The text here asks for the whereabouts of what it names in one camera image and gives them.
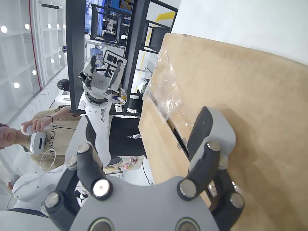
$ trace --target red wire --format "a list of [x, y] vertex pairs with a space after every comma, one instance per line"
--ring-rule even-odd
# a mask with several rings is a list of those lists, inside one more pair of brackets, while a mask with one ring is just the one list
[[32, 22], [31, 22], [31, 8], [30, 8], [30, 0], [29, 0], [29, 17], [30, 17], [30, 29], [31, 29], [31, 38], [32, 38], [32, 47], [33, 47], [33, 55], [34, 55], [34, 62], [35, 62], [35, 68], [36, 68], [36, 75], [38, 77], [38, 84], [40, 90], [42, 90], [41, 82], [39, 80], [39, 71], [38, 71], [38, 65], [36, 63], [36, 57], [35, 57], [35, 49], [34, 49], [34, 41], [33, 41], [33, 32], [32, 32]]

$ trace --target human hand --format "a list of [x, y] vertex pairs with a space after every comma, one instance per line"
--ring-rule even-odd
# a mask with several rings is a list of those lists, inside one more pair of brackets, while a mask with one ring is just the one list
[[11, 182], [8, 183], [7, 188], [8, 188], [9, 190], [13, 190], [13, 186], [12, 186]]
[[26, 128], [32, 124], [32, 131], [42, 132], [44, 128], [52, 122], [52, 118], [47, 116], [41, 119], [32, 119], [28, 122], [22, 123], [22, 130], [26, 132]]

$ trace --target beige t-shirt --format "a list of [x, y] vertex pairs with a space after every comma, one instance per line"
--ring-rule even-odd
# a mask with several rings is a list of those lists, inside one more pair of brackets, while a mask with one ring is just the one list
[[[56, 109], [47, 109], [45, 111], [38, 112], [33, 117], [33, 119], [44, 118], [45, 116], [48, 116], [50, 114], [59, 111], [60, 109], [61, 109], [60, 107], [57, 107]], [[46, 134], [44, 153], [50, 149], [50, 151], [47, 152], [42, 159], [42, 167], [44, 168], [45, 171], [47, 171], [50, 168], [51, 164], [54, 161], [55, 155], [56, 155], [55, 164], [50, 168], [50, 170], [64, 164], [65, 152], [68, 148], [68, 145], [75, 132], [79, 120], [80, 116], [62, 118], [60, 120], [54, 119], [54, 122], [50, 124], [51, 129], [44, 130]], [[28, 150], [30, 150], [30, 140], [31, 137], [28, 138], [28, 144], [24, 145]], [[44, 153], [37, 155], [30, 155], [30, 158], [34, 163], [40, 165], [40, 161]]]

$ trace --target robot camera lens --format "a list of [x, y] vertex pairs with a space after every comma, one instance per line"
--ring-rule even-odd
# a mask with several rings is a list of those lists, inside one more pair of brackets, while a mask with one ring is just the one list
[[193, 219], [183, 218], [177, 223], [175, 231], [200, 231], [200, 228]]
[[114, 231], [114, 227], [109, 219], [101, 218], [91, 224], [89, 231]]

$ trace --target cable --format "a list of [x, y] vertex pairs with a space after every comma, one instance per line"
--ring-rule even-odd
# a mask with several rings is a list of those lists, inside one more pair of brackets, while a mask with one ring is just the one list
[[150, 180], [148, 179], [147, 174], [145, 173], [144, 166], [143, 166], [143, 162], [142, 162], [142, 168], [143, 168], [143, 172], [144, 172], [144, 174], [145, 174], [145, 177], [146, 177], [147, 180], [148, 180], [148, 183], [149, 183], [150, 185], [153, 184], [153, 183], [150, 183]]

